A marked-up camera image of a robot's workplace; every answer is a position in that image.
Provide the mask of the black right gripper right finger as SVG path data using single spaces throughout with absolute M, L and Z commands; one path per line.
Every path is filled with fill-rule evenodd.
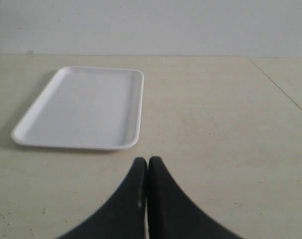
M 148 228 L 151 239 L 239 239 L 204 213 L 179 187 L 163 160 L 148 166 Z

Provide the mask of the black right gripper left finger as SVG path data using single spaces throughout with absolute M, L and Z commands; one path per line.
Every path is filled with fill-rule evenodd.
M 128 174 L 103 205 L 61 239 L 144 239 L 147 162 L 134 159 Z

